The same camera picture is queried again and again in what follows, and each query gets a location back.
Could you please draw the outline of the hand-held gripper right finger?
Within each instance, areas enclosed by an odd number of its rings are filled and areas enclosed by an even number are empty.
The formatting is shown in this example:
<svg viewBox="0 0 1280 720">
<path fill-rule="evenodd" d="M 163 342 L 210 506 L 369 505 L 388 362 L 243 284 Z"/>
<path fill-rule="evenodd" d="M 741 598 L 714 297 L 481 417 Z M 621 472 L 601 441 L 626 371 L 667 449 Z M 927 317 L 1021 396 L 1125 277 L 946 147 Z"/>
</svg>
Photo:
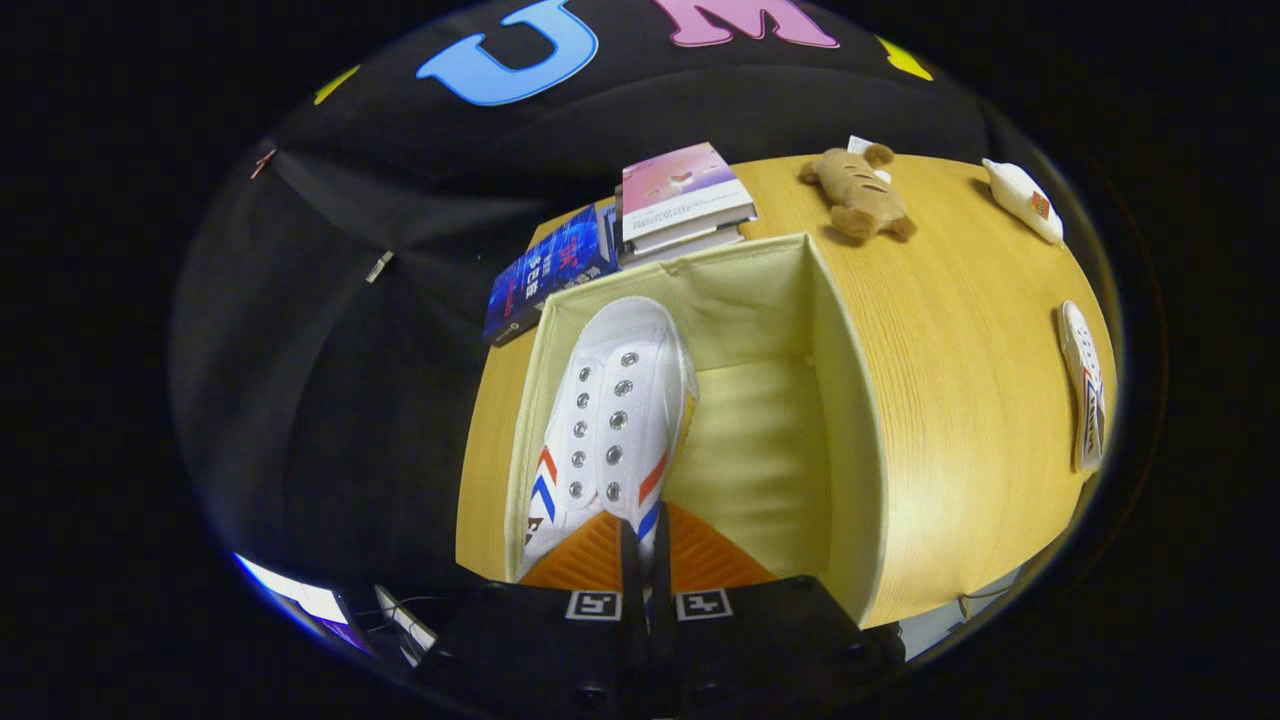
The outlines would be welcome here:
<svg viewBox="0 0 1280 720">
<path fill-rule="evenodd" d="M 895 628 L 859 626 L 817 577 L 776 577 L 709 523 L 660 506 L 655 717 L 859 717 L 901 675 Z"/>
</svg>

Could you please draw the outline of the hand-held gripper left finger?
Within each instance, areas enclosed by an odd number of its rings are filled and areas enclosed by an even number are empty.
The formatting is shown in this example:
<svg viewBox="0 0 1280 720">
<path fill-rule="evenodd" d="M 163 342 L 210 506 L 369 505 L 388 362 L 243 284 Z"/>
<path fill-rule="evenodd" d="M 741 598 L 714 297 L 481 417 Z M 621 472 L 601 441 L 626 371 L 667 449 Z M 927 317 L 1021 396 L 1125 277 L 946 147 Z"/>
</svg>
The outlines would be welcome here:
<svg viewBox="0 0 1280 720">
<path fill-rule="evenodd" d="M 544 557 L 582 560 L 552 588 L 490 582 L 470 593 L 413 673 L 429 703 L 457 719 L 640 719 L 646 611 L 637 538 L 608 512 Z"/>
</svg>

